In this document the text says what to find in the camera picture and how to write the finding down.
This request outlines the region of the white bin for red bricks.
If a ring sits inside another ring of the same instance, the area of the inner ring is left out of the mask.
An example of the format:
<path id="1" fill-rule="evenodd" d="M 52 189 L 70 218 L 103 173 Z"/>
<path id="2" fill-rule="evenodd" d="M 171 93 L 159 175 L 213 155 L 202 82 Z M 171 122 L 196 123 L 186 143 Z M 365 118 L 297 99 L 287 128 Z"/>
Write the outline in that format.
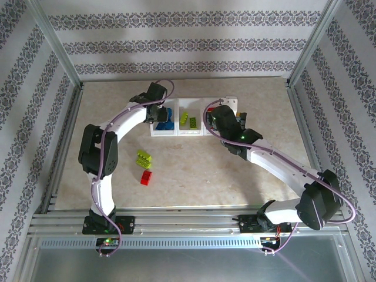
<path id="1" fill-rule="evenodd" d="M 217 133 L 214 122 L 210 121 L 210 112 L 208 112 L 207 110 L 208 108 L 216 108 L 218 106 L 224 105 L 223 104 L 224 98 L 203 98 L 202 100 L 202 128 L 203 128 L 204 136 L 212 135 L 210 131 L 208 130 L 208 128 L 212 130 L 213 132 Z"/>

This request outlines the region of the white bin for green bricks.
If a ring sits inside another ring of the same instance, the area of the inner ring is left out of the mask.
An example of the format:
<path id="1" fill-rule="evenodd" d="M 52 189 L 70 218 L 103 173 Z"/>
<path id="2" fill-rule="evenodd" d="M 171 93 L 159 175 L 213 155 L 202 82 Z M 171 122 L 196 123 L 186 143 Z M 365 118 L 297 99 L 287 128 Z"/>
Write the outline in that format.
<path id="1" fill-rule="evenodd" d="M 202 99 L 181 98 L 179 103 L 179 118 L 177 134 L 179 136 L 201 136 L 202 132 Z M 183 112 L 187 112 L 189 117 L 184 126 L 180 126 L 179 120 Z M 189 118 L 196 118 L 197 130 L 190 130 Z"/>

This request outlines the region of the small circuit board with LED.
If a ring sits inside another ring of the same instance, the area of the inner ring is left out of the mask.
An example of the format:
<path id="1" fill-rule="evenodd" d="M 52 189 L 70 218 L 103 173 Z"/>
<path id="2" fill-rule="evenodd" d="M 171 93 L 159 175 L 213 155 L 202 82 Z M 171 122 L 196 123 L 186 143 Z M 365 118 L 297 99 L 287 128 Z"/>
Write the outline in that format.
<path id="1" fill-rule="evenodd" d="M 117 247 L 119 245 L 119 239 L 110 238 L 98 238 L 96 241 L 96 247 Z"/>

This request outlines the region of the grey metal sheet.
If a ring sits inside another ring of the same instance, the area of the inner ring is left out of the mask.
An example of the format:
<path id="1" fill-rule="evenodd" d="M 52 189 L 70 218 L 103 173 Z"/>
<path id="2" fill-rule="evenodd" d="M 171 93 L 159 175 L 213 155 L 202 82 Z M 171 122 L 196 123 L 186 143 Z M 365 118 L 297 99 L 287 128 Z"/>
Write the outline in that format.
<path id="1" fill-rule="evenodd" d="M 32 282 L 347 282 L 333 254 L 264 256 L 247 249 L 39 253 Z"/>

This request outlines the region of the aluminium side rail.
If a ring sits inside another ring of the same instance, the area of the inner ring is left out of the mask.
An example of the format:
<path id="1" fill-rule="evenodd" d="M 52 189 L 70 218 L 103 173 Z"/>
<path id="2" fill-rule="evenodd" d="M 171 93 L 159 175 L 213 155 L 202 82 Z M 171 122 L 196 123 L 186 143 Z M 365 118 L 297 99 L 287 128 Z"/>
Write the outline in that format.
<path id="1" fill-rule="evenodd" d="M 66 111 L 65 120 L 61 128 L 61 134 L 56 145 L 47 187 L 45 192 L 43 193 L 41 204 L 39 205 L 37 210 L 38 214 L 45 214 L 49 211 L 51 198 L 58 190 L 62 170 L 66 159 L 67 149 L 72 137 L 74 122 L 77 117 L 77 111 L 80 99 L 82 97 L 82 89 L 83 83 L 81 83 L 79 86 L 75 86 L 73 90 L 72 97 Z"/>
<path id="2" fill-rule="evenodd" d="M 328 172 L 323 173 L 320 169 L 310 132 L 304 119 L 304 113 L 301 109 L 296 92 L 292 88 L 287 88 L 288 97 L 293 107 L 294 114 L 298 123 L 298 128 L 302 135 L 303 144 L 307 152 L 309 166 L 299 165 L 299 179 L 303 181 L 303 192 L 298 204 L 299 212 L 319 212 L 324 214 L 329 211 L 329 207 L 335 203 L 333 192 L 322 184 L 325 182 L 324 176 L 330 177 Z"/>

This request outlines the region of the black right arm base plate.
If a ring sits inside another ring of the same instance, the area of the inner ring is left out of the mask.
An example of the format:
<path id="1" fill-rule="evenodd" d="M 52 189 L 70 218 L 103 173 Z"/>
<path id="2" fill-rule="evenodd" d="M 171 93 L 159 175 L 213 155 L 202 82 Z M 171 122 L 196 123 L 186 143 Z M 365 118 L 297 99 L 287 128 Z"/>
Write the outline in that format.
<path id="1" fill-rule="evenodd" d="M 241 214 L 238 216 L 240 233 L 289 233 L 291 224 L 273 224 L 266 216 Z"/>

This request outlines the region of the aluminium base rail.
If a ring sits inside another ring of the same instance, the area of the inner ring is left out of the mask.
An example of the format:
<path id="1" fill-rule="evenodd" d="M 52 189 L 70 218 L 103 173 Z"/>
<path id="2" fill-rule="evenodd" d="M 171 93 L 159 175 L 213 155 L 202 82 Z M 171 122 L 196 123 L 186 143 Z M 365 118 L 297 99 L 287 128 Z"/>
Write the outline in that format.
<path id="1" fill-rule="evenodd" d="M 256 214 L 250 206 L 119 209 L 116 216 L 134 216 L 134 236 L 234 236 L 240 234 L 238 216 Z M 62 237 L 82 235 L 86 210 L 54 210 L 32 216 L 27 235 Z"/>

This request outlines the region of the aluminium frame post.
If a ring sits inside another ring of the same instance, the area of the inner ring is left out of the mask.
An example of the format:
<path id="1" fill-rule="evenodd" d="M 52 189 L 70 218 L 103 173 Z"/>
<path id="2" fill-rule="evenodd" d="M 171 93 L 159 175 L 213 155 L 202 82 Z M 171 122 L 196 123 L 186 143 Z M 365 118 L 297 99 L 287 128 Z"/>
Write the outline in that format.
<path id="1" fill-rule="evenodd" d="M 32 16 L 36 20 L 39 28 L 43 32 L 44 37 L 48 41 L 51 49 L 62 64 L 65 72 L 67 73 L 70 81 L 77 87 L 82 87 L 82 81 L 70 60 L 61 40 L 58 38 L 47 14 L 39 0 L 24 0 L 27 8 L 30 10 Z"/>
<path id="2" fill-rule="evenodd" d="M 316 26 L 314 27 L 311 35 L 308 37 L 307 43 L 303 48 L 301 55 L 298 57 L 294 69 L 291 71 L 290 76 L 288 77 L 287 86 L 292 88 L 297 80 L 299 79 L 303 69 L 311 58 L 314 50 L 317 45 L 320 43 L 321 38 L 323 37 L 325 30 L 332 21 L 335 13 L 337 12 L 339 6 L 342 4 L 343 0 L 328 0 L 321 15 L 318 19 Z"/>

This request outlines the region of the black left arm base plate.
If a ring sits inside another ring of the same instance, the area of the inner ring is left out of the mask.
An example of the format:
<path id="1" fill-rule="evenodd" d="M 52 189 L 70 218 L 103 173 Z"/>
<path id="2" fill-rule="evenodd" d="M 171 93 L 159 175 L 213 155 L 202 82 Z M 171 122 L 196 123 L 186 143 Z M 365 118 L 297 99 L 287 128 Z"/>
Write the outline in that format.
<path id="1" fill-rule="evenodd" d="M 134 216 L 115 216 L 112 218 L 121 234 L 133 234 L 135 228 Z M 117 229 L 103 216 L 99 220 L 86 216 L 83 222 L 82 233 L 84 235 L 116 235 L 119 234 Z"/>

